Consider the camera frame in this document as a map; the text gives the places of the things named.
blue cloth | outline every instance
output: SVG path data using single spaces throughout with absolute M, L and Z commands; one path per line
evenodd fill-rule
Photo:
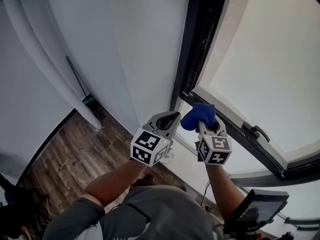
M 199 132 L 199 121 L 203 121 L 208 127 L 216 121 L 216 108 L 211 104 L 195 103 L 192 109 L 181 120 L 181 126 L 187 131 Z

window frame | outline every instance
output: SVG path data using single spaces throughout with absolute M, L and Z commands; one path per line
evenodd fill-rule
M 228 3 L 229 0 L 189 0 L 170 101 L 171 111 L 177 110 L 181 100 L 191 106 L 197 102 L 214 104 L 214 98 L 209 94 L 204 97 L 204 92 L 201 92 L 201 86 L 197 83 Z M 320 150 L 300 160 L 286 162 L 277 152 L 270 154 L 270 151 L 273 151 L 271 145 L 262 136 L 257 138 L 245 128 L 245 121 L 240 126 L 228 118 L 225 112 L 217 109 L 216 114 L 224 122 L 227 133 L 267 168 L 262 171 L 231 174 L 230 178 L 237 186 L 277 187 L 320 179 Z

shirt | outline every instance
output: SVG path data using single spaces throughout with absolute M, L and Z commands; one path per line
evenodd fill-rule
M 121 206 L 105 214 L 80 198 L 56 217 L 43 240 L 224 240 L 219 222 L 173 186 L 138 186 Z

white wall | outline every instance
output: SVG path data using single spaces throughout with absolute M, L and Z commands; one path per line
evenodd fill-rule
M 25 14 L 39 39 L 45 52 L 48 54 L 54 66 L 71 86 L 80 99 L 84 98 L 84 94 L 78 84 L 74 73 L 67 63 L 67 51 L 61 44 L 61 40 L 57 36 L 55 25 L 51 23 L 51 15 L 48 14 L 46 3 L 44 0 L 21 0 Z
M 131 133 L 139 123 L 120 63 L 107 0 L 47 0 L 92 94 Z
M 320 139 L 319 27 L 315 0 L 249 0 L 210 84 L 285 152 Z
M 72 107 L 26 52 L 2 2 L 0 61 L 0 93 L 3 96 L 0 105 L 0 173 L 17 180 L 44 140 Z
M 169 110 L 189 0 L 107 0 L 140 126 Z
M 167 111 L 189 0 L 47 0 L 91 92 L 131 133 Z

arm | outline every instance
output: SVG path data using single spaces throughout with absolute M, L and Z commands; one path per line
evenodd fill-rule
M 206 165 L 205 168 L 216 205 L 223 219 L 226 220 L 245 199 L 245 196 L 234 185 L 221 165 Z
M 116 200 L 137 179 L 146 165 L 135 160 L 129 160 L 110 171 L 94 179 L 85 188 L 83 198 L 105 207 Z

